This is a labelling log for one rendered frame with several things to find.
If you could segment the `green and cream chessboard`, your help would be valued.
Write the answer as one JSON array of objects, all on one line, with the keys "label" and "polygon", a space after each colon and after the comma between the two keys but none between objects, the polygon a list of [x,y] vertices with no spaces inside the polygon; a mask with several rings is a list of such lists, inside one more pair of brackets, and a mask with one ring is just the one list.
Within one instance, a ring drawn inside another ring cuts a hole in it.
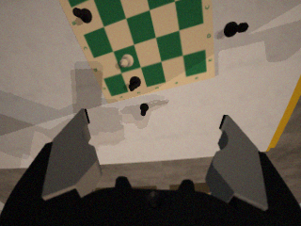
[{"label": "green and cream chessboard", "polygon": [[[59,0],[109,104],[214,78],[212,0]],[[87,8],[84,23],[72,14]],[[122,68],[129,54],[131,67]],[[130,79],[141,84],[129,90]]]}]

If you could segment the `white chess piece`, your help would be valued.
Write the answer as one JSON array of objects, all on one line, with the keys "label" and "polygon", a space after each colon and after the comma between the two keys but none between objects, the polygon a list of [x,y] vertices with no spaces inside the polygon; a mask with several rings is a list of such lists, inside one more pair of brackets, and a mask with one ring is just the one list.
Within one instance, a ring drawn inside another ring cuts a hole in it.
[{"label": "white chess piece", "polygon": [[119,65],[124,67],[131,67],[134,64],[134,59],[131,55],[126,54],[121,58],[121,61],[119,62]]}]

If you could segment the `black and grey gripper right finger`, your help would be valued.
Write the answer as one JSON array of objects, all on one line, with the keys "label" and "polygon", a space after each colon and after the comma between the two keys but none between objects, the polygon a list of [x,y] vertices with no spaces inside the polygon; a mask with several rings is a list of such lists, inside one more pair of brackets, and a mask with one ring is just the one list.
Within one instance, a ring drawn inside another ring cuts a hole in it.
[{"label": "black and grey gripper right finger", "polygon": [[[301,207],[265,153],[229,115],[223,115],[205,182],[253,226],[301,226]],[[225,147],[225,148],[224,148]]]}]

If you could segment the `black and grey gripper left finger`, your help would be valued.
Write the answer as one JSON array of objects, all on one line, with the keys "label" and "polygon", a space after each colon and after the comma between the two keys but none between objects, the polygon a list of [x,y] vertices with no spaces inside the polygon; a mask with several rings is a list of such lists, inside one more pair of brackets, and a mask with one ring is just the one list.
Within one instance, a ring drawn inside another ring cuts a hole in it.
[{"label": "black and grey gripper left finger", "polygon": [[82,108],[46,143],[11,191],[0,226],[49,226],[67,207],[95,191],[103,174],[88,144],[87,109]]}]

